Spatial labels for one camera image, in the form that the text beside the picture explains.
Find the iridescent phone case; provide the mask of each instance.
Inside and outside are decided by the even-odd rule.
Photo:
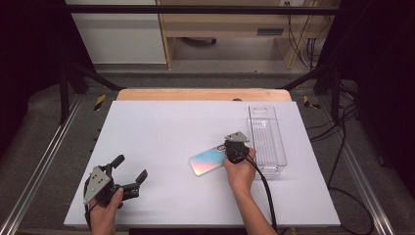
[[[222,167],[225,158],[225,147],[220,145],[191,157],[189,163],[195,174],[201,176]]]

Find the gray floor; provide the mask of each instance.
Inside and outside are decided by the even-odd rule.
[[[269,53],[276,50],[273,40],[218,38],[216,45],[204,43],[180,40],[177,45],[180,50],[176,50],[172,70],[152,66],[137,67],[137,70],[103,67],[100,72],[109,80],[127,87],[275,88],[287,84],[307,71],[307,67],[301,62],[296,63],[294,70],[285,70],[278,54]],[[68,203],[80,183],[80,177],[99,137],[99,130],[103,126],[111,100],[114,100],[117,94],[92,80],[87,79],[87,82],[90,89],[82,96],[79,111],[24,214],[19,229],[76,230],[63,226],[69,209]],[[299,104],[305,127],[320,125],[328,120],[322,109],[303,105],[304,95],[314,105],[321,101],[318,99],[321,97],[316,97],[310,89],[312,84],[313,81],[309,81],[291,91],[293,100]],[[346,85],[351,87],[354,84],[350,82]],[[106,94],[107,99],[99,111],[93,111],[101,94]],[[33,95],[19,133],[7,153],[0,159],[1,221],[7,218],[18,201],[58,128],[59,102],[58,86],[52,86]],[[351,104],[351,101],[342,96],[341,104],[345,107]],[[308,134],[313,137],[327,128],[328,125],[309,129]],[[346,123],[346,133],[347,142],[373,187],[395,234],[415,234],[415,201],[395,171],[379,165],[378,153],[373,148],[361,121],[357,118],[350,119]],[[335,136],[312,142],[312,147],[327,180],[339,149]],[[333,185],[360,198],[344,159],[340,160]],[[353,231],[367,231],[369,219],[365,211],[342,194],[333,192],[332,196],[342,224]],[[297,230],[299,234],[348,234],[339,227]]]

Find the hand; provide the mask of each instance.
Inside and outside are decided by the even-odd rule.
[[[115,214],[119,204],[122,202],[123,190],[119,188],[105,208],[97,204],[94,198],[89,203],[89,208],[96,205],[90,212],[91,231],[93,235],[115,235]]]
[[[255,158],[255,154],[256,150],[250,148],[249,155],[253,160]],[[228,158],[225,158],[223,165],[228,172],[229,185],[231,186],[234,194],[250,193],[251,186],[255,178],[255,168],[246,160],[243,160],[239,164],[232,164],[229,162]]]

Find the clear plastic container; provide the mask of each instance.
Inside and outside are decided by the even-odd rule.
[[[248,135],[256,164],[266,178],[277,177],[287,165],[278,120],[272,106],[249,106]]]

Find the white table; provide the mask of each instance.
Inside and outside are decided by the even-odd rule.
[[[65,225],[85,227],[83,184],[95,165],[116,156],[125,161],[115,183],[132,183],[146,169],[140,197],[124,202],[116,224],[128,227],[242,226],[222,167],[197,177],[188,159],[223,143],[226,134],[247,132],[249,105],[275,107],[288,165],[269,181],[280,226],[340,225],[338,215],[294,102],[114,101],[90,162],[70,206]],[[262,182],[253,195],[270,221]]]

